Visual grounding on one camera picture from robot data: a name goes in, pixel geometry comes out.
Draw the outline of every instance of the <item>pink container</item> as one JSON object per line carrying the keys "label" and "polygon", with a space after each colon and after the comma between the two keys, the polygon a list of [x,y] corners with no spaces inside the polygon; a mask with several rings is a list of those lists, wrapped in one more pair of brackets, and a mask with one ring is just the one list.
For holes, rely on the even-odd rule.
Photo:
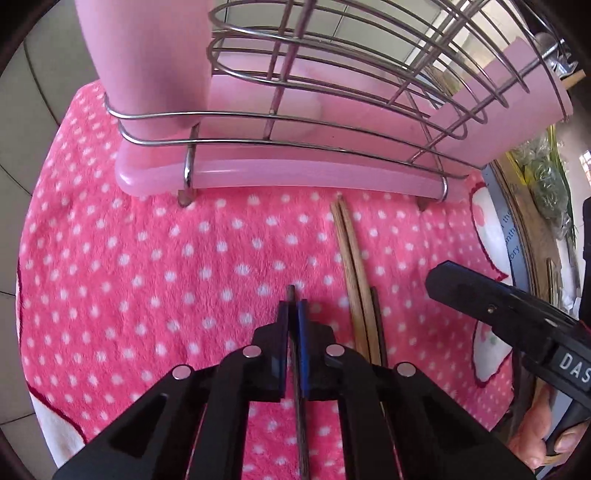
{"label": "pink container", "polygon": [[[80,24],[111,106],[126,114],[204,110],[211,65],[210,0],[76,0]],[[159,138],[195,117],[124,122]]]}

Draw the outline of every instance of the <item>metal rod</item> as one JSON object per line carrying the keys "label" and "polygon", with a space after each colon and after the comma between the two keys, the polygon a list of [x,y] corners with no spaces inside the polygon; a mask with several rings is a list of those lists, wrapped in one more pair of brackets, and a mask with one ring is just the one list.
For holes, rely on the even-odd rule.
{"label": "metal rod", "polygon": [[[256,118],[256,119],[266,119],[269,118],[271,115],[268,113],[249,113],[249,112],[213,112],[213,111],[204,111],[204,112],[164,112],[164,113],[146,113],[144,115],[125,115],[124,113],[119,113],[115,110],[113,110],[109,104],[108,98],[105,96],[105,106],[106,106],[106,110],[114,117],[118,118],[119,120],[145,120],[145,119],[154,119],[154,118],[169,118],[169,117],[174,117],[174,116],[189,116],[189,115],[195,115],[195,116],[221,116],[221,117],[238,117],[238,118]],[[414,147],[414,148],[424,148],[422,145],[419,145],[417,143],[411,142],[409,140],[404,140],[402,138],[397,138],[397,137],[392,137],[391,135],[385,135],[379,132],[375,132],[373,130],[367,130],[364,128],[360,128],[360,127],[351,127],[349,125],[340,125],[340,124],[336,124],[333,122],[326,122],[326,121],[322,121],[322,120],[315,120],[315,119],[311,119],[311,118],[305,118],[305,117],[296,117],[296,116],[288,116],[288,115],[274,115],[273,118],[275,120],[280,120],[280,121],[287,121],[287,122],[301,122],[304,124],[312,124],[312,125],[319,125],[319,126],[323,126],[323,127],[332,127],[332,128],[340,128],[343,130],[348,130],[348,131],[352,131],[352,132],[357,132],[357,133],[361,133],[361,134],[367,134],[367,135],[372,135],[374,137],[378,137],[378,138],[383,138],[385,140],[390,140],[396,143],[400,143],[403,145],[407,145],[409,147]],[[119,127],[120,131],[124,134],[124,136],[126,136],[126,138],[131,139],[130,141],[132,141],[134,144],[136,145],[142,145],[144,147],[166,147],[166,146],[171,146],[171,145],[189,145],[192,143],[195,143],[192,139],[187,139],[187,140],[180,140],[180,139],[175,139],[175,140],[142,140],[136,137],[133,137],[129,132],[127,132],[127,130],[125,130],[125,128],[120,125]],[[462,165],[465,165],[467,167],[473,167],[471,164],[469,164],[468,162],[465,162],[463,160],[460,160],[459,158],[453,157],[451,155],[447,155],[447,154],[443,154],[443,153],[439,153],[437,152],[437,150],[428,150],[430,153],[433,154],[438,154],[441,155],[442,157],[460,163]]]}
{"label": "metal rod", "polygon": [[[199,125],[196,124],[191,127],[189,138],[195,140],[199,137]],[[197,144],[189,144],[187,146],[187,155],[185,156],[185,166],[183,169],[183,190],[178,191],[178,204],[181,207],[188,207],[195,200],[195,189],[193,188],[193,170],[195,166],[195,152]]]}
{"label": "metal rod", "polygon": [[[308,27],[310,18],[312,18],[312,13],[314,13],[314,7],[316,6],[316,2],[317,0],[306,0],[304,2],[304,6],[300,12],[300,17],[298,18],[298,22],[295,27],[295,38],[303,38],[306,34],[306,28]],[[297,51],[299,48],[300,46],[298,44],[290,44],[287,50],[287,55],[285,56],[285,60],[283,61],[283,67],[281,68],[281,76],[279,77],[280,83],[287,82],[293,64],[296,60]],[[278,112],[284,93],[285,87],[283,85],[280,85],[275,89],[275,94],[273,95],[273,100],[271,101],[271,109],[269,110],[269,112],[272,115],[275,115]],[[263,139],[269,140],[271,138],[271,133],[273,132],[274,125],[274,120],[267,120],[267,123],[265,124],[265,130],[263,131]]]}
{"label": "metal rod", "polygon": [[[281,17],[281,24],[279,25],[279,29],[277,33],[279,35],[283,35],[285,33],[285,28],[287,27],[287,22],[290,20],[291,10],[294,6],[294,0],[287,0],[287,4],[285,5],[285,9],[283,10],[283,16]],[[275,73],[275,64],[277,63],[277,55],[279,54],[279,50],[281,48],[281,42],[276,41],[275,45],[273,46],[273,53],[271,54],[271,61],[269,62],[269,70],[267,71],[267,80],[271,80],[273,78],[273,73]]]}

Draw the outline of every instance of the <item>pink plastic dish rack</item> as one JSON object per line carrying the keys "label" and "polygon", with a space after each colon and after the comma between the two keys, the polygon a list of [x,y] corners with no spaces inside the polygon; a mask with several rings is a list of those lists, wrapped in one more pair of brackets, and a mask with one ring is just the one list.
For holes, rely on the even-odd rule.
{"label": "pink plastic dish rack", "polygon": [[[432,0],[447,14],[439,27],[388,0],[379,9],[354,0],[234,0],[211,11],[205,1],[169,3],[161,12],[157,1],[142,1],[140,20],[139,0],[77,3],[106,107],[127,140],[116,175],[131,195],[179,190],[187,205],[196,189],[277,185],[455,199],[470,168],[572,114],[544,62],[557,44],[540,54],[503,0],[525,40],[509,42],[485,2]],[[279,9],[277,25],[229,22],[230,9],[255,4]],[[314,20],[327,15],[416,54],[400,60],[340,38],[338,28],[320,33]],[[488,65],[456,42],[462,29],[492,53]]]}

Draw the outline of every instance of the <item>tile floor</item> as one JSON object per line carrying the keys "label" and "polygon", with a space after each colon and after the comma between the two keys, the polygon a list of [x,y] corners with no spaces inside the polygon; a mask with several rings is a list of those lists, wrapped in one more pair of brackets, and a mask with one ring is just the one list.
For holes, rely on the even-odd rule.
{"label": "tile floor", "polygon": [[[378,3],[365,1],[371,5]],[[337,8],[330,0],[321,3]],[[399,3],[412,6],[425,19],[433,20],[439,13],[428,0]],[[230,12],[228,20],[248,23],[243,15],[243,11],[236,9]],[[274,13],[267,9],[265,15]],[[327,17],[326,21],[318,17],[315,22],[312,27],[318,32],[359,40],[356,35],[360,29],[353,28],[350,20],[335,24],[334,17]],[[410,53],[401,42],[389,38],[385,46],[381,33],[374,34],[376,37],[371,40],[375,40],[376,48],[387,47],[390,55],[400,59]],[[56,466],[34,415],[18,355],[14,314],[18,241],[30,194],[57,126],[76,90],[96,78],[73,0],[61,0],[35,26],[0,77],[0,428],[38,480],[49,480]]]}

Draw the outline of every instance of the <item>chrome wire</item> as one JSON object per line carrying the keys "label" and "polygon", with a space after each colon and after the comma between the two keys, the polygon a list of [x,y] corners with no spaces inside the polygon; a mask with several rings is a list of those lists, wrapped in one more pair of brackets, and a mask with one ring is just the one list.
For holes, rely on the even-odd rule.
{"label": "chrome wire", "polygon": [[[446,16],[438,26],[433,22],[422,18],[415,12],[398,5],[395,0],[379,0],[379,7],[373,7],[364,3],[363,0],[332,0],[331,2],[320,0],[230,0],[225,4],[214,8],[210,13],[210,20],[214,26],[213,40],[207,48],[207,56],[212,64],[214,75],[230,75],[237,79],[259,85],[271,86],[274,88],[268,113],[254,112],[230,112],[230,111],[180,111],[180,112],[154,112],[142,115],[131,115],[113,110],[105,98],[108,112],[119,119],[119,130],[123,137],[134,144],[145,147],[162,147],[168,145],[187,146],[186,163],[183,171],[184,192],[189,198],[193,192],[193,174],[196,148],[200,144],[243,144],[257,147],[269,145],[312,149],[327,152],[337,152],[348,155],[371,158],[374,160],[386,161],[406,168],[414,168],[422,172],[432,174],[441,178],[443,201],[449,191],[448,179],[463,179],[464,175],[446,172],[443,168],[442,159],[452,161],[464,166],[472,167],[467,162],[452,155],[444,154],[437,149],[437,144],[444,138],[450,137],[456,140],[463,140],[468,135],[466,123],[474,120],[479,124],[486,124],[488,118],[485,108],[492,102],[499,102],[507,108],[508,103],[504,93],[513,85],[519,84],[525,92],[529,92],[525,82],[526,76],[538,66],[543,65],[547,72],[557,100],[560,103],[564,117],[566,109],[558,93],[558,88],[553,81],[550,69],[545,59],[552,55],[557,48],[562,48],[563,40],[556,38],[556,32],[551,25],[545,25],[548,32],[555,38],[556,44],[543,54],[540,54],[535,45],[531,32],[516,16],[514,10],[508,5],[509,0],[494,0],[509,15],[510,19],[518,26],[525,36],[537,57],[525,67],[517,69],[503,53],[505,45],[494,42],[482,28],[482,19],[492,26],[494,32],[506,45],[509,44],[507,36],[499,28],[494,20],[485,12],[484,7],[493,0],[429,0],[432,6],[440,9],[441,14]],[[276,25],[234,25],[231,23],[232,14],[230,9],[249,8],[249,5],[267,5],[268,7],[282,7],[280,20]],[[393,15],[392,9],[402,13],[403,17],[412,20],[401,20]],[[323,34],[313,31],[310,21],[315,13],[332,15],[338,17],[336,27],[331,34]],[[339,28],[344,22],[354,22],[358,28],[372,28],[391,35],[397,41],[404,44],[413,52],[418,52],[411,61],[395,58],[393,55],[372,48],[369,44],[358,43],[347,38],[339,37]],[[462,31],[467,31],[479,44],[493,55],[494,59],[500,62],[509,78],[502,85],[496,85],[484,70],[484,65],[469,54],[469,52],[456,41]],[[227,46],[228,39],[260,40],[267,42],[269,48],[261,46],[261,42],[255,46],[245,43],[244,46],[236,46],[232,42]],[[257,70],[239,70],[224,64],[222,53],[245,53],[258,57],[268,58],[268,67]],[[278,59],[282,58],[281,69],[276,72]],[[366,76],[373,80],[379,80],[385,85],[391,86],[393,93],[388,98],[376,95],[372,92],[364,92],[352,86],[342,85],[339,79],[331,82],[319,79],[305,78],[293,73],[293,66],[296,61],[316,62],[333,67],[340,67],[358,75]],[[447,89],[442,88],[433,77],[428,74],[429,68],[434,63],[444,61],[450,67],[446,73],[464,88],[474,100],[475,106],[467,108],[457,100]],[[478,82],[486,91],[486,97],[477,98],[470,88],[466,78]],[[372,105],[392,112],[396,112],[412,121],[420,124],[425,136],[425,143],[414,143],[398,138],[395,135],[385,135],[370,129],[352,127],[350,125],[335,122],[322,121],[318,119],[280,115],[281,102],[286,89],[306,90],[326,95],[337,96],[345,99],[355,100],[360,106]],[[435,124],[430,118],[431,113],[421,111],[417,106],[416,98],[429,101],[433,111],[449,104],[457,113],[457,120],[448,127]],[[189,138],[174,140],[142,139],[131,135],[122,124],[122,121],[149,120],[156,118],[167,118],[173,116],[195,116],[196,122],[206,121],[207,118],[241,118],[264,120],[264,129],[260,138],[202,138],[199,135],[199,125],[191,129]],[[280,141],[273,139],[274,125],[277,121],[291,122],[295,124],[318,125],[339,129],[341,131],[355,132],[357,134],[370,135],[375,138],[392,142],[392,151],[396,151],[395,145],[406,145],[416,149],[416,152],[407,159],[395,157],[382,157],[362,150],[351,150],[334,147],[331,145],[312,144],[307,142]],[[434,167],[426,167],[417,164],[416,161],[425,153],[432,154],[435,160]]]}

